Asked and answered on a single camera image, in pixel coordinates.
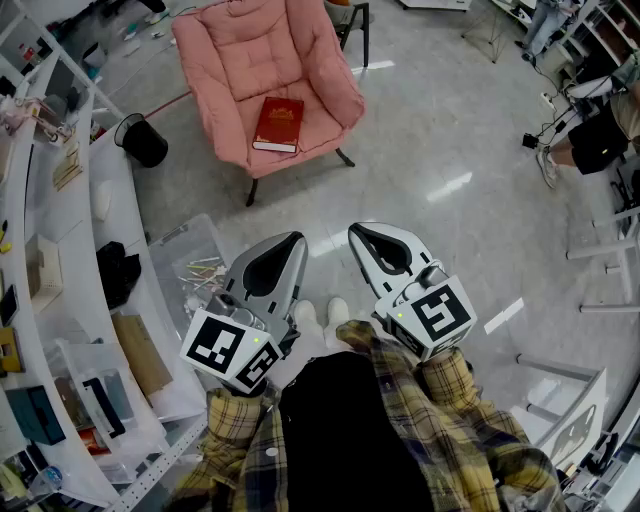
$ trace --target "clear plastic box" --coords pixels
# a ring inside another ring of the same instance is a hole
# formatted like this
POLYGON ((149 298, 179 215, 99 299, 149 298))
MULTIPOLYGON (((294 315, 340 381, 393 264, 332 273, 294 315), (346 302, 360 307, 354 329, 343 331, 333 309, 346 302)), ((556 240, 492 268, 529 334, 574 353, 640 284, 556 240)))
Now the clear plastic box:
POLYGON ((57 339, 68 371, 82 403, 110 454, 95 455, 98 466, 110 482, 131 483, 137 468, 153 453, 169 449, 165 429, 158 422, 135 382, 120 345, 70 343, 57 339), (111 437, 113 425, 92 388, 86 383, 98 379, 124 427, 124 433, 111 437))
MULTIPOLYGON (((189 330, 193 312, 198 307, 196 301, 206 305, 212 294, 207 285, 197 288, 202 281, 197 281, 194 274, 202 272, 202 269, 189 268, 188 265, 222 263, 227 268, 228 260, 219 240, 211 218, 202 213, 149 245, 151 261, 180 340, 189 330)), ((218 277, 219 282, 224 280, 224 275, 218 277)))

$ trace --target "power strip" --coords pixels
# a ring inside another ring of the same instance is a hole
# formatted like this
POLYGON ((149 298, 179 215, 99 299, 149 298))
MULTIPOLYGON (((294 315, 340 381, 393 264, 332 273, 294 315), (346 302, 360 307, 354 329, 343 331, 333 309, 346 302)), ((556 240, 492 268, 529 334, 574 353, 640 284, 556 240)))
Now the power strip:
POLYGON ((542 98, 542 102, 551 110, 553 110, 554 112, 558 111, 556 106, 553 104, 553 101, 551 101, 551 96, 549 96, 546 92, 540 93, 540 98, 542 98))

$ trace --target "bottle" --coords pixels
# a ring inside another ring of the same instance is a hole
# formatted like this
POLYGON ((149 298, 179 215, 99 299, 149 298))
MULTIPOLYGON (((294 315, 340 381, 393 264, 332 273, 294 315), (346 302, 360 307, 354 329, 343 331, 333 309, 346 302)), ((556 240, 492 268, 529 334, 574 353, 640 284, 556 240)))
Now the bottle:
POLYGON ((22 54, 22 58, 24 60, 26 60, 27 62, 29 62, 30 64, 33 64, 34 66, 37 66, 38 64, 40 64, 42 62, 42 58, 40 57, 40 55, 38 55, 35 52, 35 50, 33 48, 31 48, 31 46, 29 46, 25 50, 24 43, 22 43, 20 46, 18 46, 18 49, 20 50, 20 53, 22 54))

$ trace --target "jeans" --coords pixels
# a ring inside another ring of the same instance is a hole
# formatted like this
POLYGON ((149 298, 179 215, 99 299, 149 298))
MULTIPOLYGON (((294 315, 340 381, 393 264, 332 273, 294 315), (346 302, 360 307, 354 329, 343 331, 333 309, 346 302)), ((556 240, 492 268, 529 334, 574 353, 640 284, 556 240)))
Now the jeans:
POLYGON ((551 35, 567 20, 567 15, 555 6, 539 1, 523 43, 527 53, 539 55, 551 35))

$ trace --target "white sneaker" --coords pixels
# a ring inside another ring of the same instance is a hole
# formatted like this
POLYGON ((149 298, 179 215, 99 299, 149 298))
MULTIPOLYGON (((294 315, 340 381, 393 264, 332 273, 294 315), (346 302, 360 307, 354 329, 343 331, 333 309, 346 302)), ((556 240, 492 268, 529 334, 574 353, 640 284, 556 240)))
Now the white sneaker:
POLYGON ((341 297, 334 297, 329 301, 327 307, 327 315, 329 316, 329 325, 343 324, 351 320, 349 316, 349 306, 341 297))
POLYGON ((293 308, 293 318, 298 325, 303 324, 305 321, 314 324, 318 323, 316 308, 313 307, 313 304, 308 300, 301 300, 295 305, 293 308))
POLYGON ((149 18, 149 20, 148 20, 149 21, 149 25, 155 25, 159 21, 162 21, 163 19, 165 19, 167 16, 169 16, 169 9, 165 9, 162 12, 157 12, 153 16, 151 16, 151 18, 149 18))
POLYGON ((545 183, 549 186, 550 189, 555 189, 556 181, 558 179, 558 169, 549 157, 548 147, 544 147, 542 148, 542 150, 538 151, 538 153, 536 154, 536 161, 540 166, 542 177, 544 178, 545 183))

